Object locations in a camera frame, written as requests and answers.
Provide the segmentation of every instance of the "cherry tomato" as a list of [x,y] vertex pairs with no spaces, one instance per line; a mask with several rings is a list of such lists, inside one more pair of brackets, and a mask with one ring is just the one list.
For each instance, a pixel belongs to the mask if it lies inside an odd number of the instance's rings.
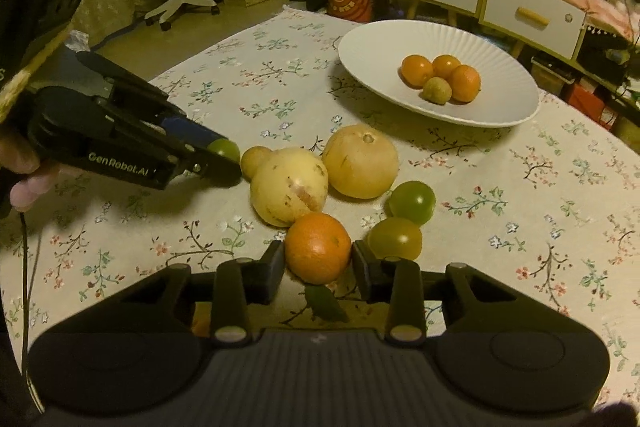
[[370,230],[367,244],[379,259],[402,257],[413,261],[422,252],[422,232],[404,217],[388,217]]
[[219,138],[207,145],[207,151],[220,154],[236,163],[240,163],[240,148],[231,140]]
[[404,182],[389,197],[389,209],[394,217],[404,217],[421,227],[433,217],[436,196],[431,187],[422,182]]

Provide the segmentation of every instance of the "orange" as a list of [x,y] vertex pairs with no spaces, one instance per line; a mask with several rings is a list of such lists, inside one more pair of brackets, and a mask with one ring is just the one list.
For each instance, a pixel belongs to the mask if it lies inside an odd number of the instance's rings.
[[409,55],[402,61],[400,73],[410,87],[420,89],[433,76],[433,66],[422,55]]
[[458,66],[449,77],[451,98],[472,102],[480,92],[480,74],[471,66]]
[[328,284],[349,266],[351,238],[340,221],[321,212],[299,217],[284,240],[289,269],[309,284]]
[[449,80],[451,73],[455,70],[461,62],[453,55],[440,55],[433,61],[434,76],[439,76],[445,80]]

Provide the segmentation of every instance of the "plate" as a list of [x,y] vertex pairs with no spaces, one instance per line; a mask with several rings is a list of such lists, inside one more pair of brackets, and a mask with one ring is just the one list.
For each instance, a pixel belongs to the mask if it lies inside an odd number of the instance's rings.
[[[473,102],[437,105],[400,79],[407,55],[433,60],[453,55],[478,70],[482,89]],[[533,118],[540,92],[533,77],[511,55],[487,40],[452,26],[392,20],[365,24],[347,33],[338,46],[343,66],[361,84],[414,112],[474,127],[510,127]]]

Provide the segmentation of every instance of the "table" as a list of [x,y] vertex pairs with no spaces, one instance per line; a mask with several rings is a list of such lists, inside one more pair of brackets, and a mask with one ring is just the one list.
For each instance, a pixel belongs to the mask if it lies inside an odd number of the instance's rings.
[[[612,360],[600,401],[640,403],[640,158],[604,129],[541,92],[540,112],[517,128],[474,129],[411,113],[364,89],[337,47],[354,24],[285,8],[153,82],[191,118],[241,150],[304,146],[321,152],[359,121],[398,147],[398,183],[419,179],[438,204],[422,228],[422,269],[468,263],[587,324]],[[248,184],[207,187],[180,176],[155,192],[99,176],[62,180],[27,215],[34,285],[30,341],[46,328],[166,264],[210,271],[231,256],[258,258],[284,232],[252,211]],[[383,219],[383,201],[331,196],[324,211],[352,239]],[[21,244],[17,216],[0,230],[5,320],[20,353]],[[314,319],[302,287],[285,276],[276,301],[252,306],[256,327],[382,326],[385,305],[358,299],[348,273],[329,285],[348,323]],[[430,334],[444,328],[426,303]]]

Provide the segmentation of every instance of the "floral pattern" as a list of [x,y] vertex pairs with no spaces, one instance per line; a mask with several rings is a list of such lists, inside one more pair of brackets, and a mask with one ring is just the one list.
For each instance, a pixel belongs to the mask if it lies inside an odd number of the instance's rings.
[[[467,263],[588,325],[609,346],[599,401],[640,405],[640,160],[556,97],[529,123],[480,129],[430,120],[386,102],[338,60],[353,23],[284,9],[154,81],[194,120],[241,150],[303,147],[321,154],[340,127],[364,122],[394,141],[396,184],[422,180],[438,204],[422,227],[422,269]],[[388,194],[354,203],[330,195],[324,211],[352,239],[385,219]],[[254,214],[248,184],[219,189],[178,176],[164,191],[92,174],[62,180],[27,214],[35,269],[30,340],[85,307],[173,263],[212,271],[260,257],[283,230]],[[22,239],[17,216],[0,227],[5,321],[19,353]],[[425,302],[430,335],[445,329]],[[250,310],[256,328],[382,328],[386,309],[360,299],[347,271],[324,289],[292,274],[275,302]]]

